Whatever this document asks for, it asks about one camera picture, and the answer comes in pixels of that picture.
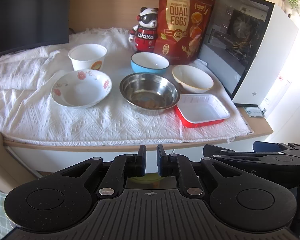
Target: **panda figurine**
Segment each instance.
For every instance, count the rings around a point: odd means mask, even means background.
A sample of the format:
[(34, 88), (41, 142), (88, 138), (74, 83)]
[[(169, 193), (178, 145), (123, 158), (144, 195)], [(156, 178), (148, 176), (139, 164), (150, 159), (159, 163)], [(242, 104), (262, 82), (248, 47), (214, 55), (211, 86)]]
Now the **panda figurine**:
[(135, 42), (138, 51), (152, 52), (157, 39), (158, 8), (142, 7), (137, 16), (139, 25), (130, 31), (129, 41)]

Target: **red and white plastic tray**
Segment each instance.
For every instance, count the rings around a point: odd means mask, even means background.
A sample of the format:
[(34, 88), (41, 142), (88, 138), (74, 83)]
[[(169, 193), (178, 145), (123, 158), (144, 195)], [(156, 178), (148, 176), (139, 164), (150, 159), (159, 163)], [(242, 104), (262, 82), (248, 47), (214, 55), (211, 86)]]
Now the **red and white plastic tray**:
[(174, 109), (182, 124), (188, 128), (221, 123), (230, 117), (225, 106), (211, 94), (181, 95)]

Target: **white pc case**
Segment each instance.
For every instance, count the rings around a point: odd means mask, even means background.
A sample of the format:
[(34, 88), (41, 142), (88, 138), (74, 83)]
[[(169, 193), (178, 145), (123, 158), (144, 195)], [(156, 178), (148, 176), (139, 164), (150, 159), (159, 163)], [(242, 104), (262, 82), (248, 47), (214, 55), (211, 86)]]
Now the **white pc case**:
[(198, 58), (237, 106), (257, 106), (282, 69), (298, 28), (266, 0), (215, 0)]

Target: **sticker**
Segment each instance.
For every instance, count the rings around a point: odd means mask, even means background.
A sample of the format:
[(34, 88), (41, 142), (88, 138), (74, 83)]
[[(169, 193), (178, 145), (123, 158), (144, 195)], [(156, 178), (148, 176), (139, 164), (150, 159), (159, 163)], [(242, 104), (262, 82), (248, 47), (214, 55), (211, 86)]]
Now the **sticker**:
[(97, 62), (92, 64), (91, 69), (99, 70), (101, 68), (101, 65), (102, 65), (102, 61), (98, 60)]
[(182, 39), (190, 20), (190, 0), (167, 0), (165, 10), (167, 26), (176, 41)]
[(169, 53), (169, 49), (170, 49), (169, 45), (168, 45), (168, 44), (165, 44), (165, 45), (163, 46), (163, 48), (162, 48), (162, 53), (163, 53), (164, 55), (167, 55), (167, 54)]

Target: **white wall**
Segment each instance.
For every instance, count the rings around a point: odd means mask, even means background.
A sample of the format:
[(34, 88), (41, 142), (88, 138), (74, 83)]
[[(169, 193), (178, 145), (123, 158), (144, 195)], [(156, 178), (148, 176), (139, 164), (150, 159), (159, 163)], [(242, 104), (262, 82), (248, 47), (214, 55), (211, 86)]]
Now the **white wall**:
[(291, 19), (299, 32), (280, 75), (292, 84), (267, 118), (274, 130), (266, 139), (269, 142), (300, 143), (300, 16), (294, 13)]

